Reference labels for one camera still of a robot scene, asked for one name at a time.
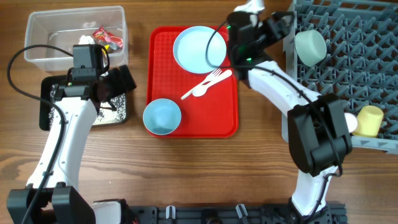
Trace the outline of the green bowl with rice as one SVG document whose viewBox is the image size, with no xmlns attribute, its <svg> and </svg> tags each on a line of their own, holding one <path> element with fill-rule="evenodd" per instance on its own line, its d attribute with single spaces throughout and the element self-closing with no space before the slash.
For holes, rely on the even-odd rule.
<svg viewBox="0 0 398 224">
<path fill-rule="evenodd" d="M 316 30 L 306 30 L 295 36 L 295 49 L 302 63 L 314 66 L 326 57 L 326 42 Z"/>
</svg>

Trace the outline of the red snack wrapper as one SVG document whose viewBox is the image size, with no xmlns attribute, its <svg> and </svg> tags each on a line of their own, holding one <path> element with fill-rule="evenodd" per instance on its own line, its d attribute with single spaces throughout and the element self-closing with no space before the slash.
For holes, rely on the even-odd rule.
<svg viewBox="0 0 398 224">
<path fill-rule="evenodd" d="M 123 39 L 112 34 L 111 32 L 108 32 L 104 26 L 100 26 L 97 30 L 93 32 L 93 37 L 100 41 L 104 42 L 108 45 L 115 45 L 116 49 L 121 49 L 123 48 Z"/>
</svg>

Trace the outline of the white tissue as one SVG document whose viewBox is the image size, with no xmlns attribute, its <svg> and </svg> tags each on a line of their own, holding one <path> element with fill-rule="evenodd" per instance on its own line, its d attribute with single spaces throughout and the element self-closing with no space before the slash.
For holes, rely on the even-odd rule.
<svg viewBox="0 0 398 224">
<path fill-rule="evenodd" d="M 78 45 L 88 45 L 88 44 L 95 44 L 94 39 L 91 36 L 88 35 L 82 35 L 79 38 L 79 43 Z"/>
</svg>

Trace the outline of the light blue bowl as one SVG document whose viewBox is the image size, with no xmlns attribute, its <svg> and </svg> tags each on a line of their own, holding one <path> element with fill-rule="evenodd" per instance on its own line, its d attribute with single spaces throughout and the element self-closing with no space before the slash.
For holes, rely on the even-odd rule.
<svg viewBox="0 0 398 224">
<path fill-rule="evenodd" d="M 165 136 L 174 132 L 180 125 L 182 112 L 172 100 L 159 98 L 151 101 L 143 112 L 146 129 L 155 135 Z"/>
</svg>

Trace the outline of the yellow plastic cup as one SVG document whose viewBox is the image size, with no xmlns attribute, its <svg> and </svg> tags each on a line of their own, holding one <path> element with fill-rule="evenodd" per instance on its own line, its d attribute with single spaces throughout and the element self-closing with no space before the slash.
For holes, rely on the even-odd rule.
<svg viewBox="0 0 398 224">
<path fill-rule="evenodd" d="M 358 126 L 354 130 L 353 134 L 355 136 L 376 138 L 379 133 L 383 117 L 384 113 L 380 108 L 371 105 L 364 106 L 356 117 Z"/>
</svg>

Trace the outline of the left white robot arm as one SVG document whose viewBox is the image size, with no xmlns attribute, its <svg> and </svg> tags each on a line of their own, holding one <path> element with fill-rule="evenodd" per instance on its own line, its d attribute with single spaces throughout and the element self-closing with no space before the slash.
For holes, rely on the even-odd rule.
<svg viewBox="0 0 398 224">
<path fill-rule="evenodd" d="M 136 88 L 127 65 L 110 68 L 98 44 L 74 45 L 73 67 L 55 88 L 55 110 L 40 161 L 23 189 L 12 189 L 7 209 L 14 223 L 137 223 L 124 199 L 89 205 L 78 192 L 81 159 L 103 102 Z"/>
</svg>

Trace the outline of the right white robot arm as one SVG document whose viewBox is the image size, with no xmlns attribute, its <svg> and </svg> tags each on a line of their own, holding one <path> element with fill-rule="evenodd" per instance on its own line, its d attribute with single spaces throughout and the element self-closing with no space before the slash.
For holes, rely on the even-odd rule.
<svg viewBox="0 0 398 224">
<path fill-rule="evenodd" d="M 294 17 L 275 12 L 260 21 L 256 12 L 232 12 L 226 18 L 228 58 L 238 80 L 287 117 L 289 151 L 299 169 L 289 205 L 298 222 L 309 223 L 323 215 L 329 182 L 342 176 L 353 146 L 340 99 L 304 87 L 264 51 L 289 34 Z"/>
</svg>

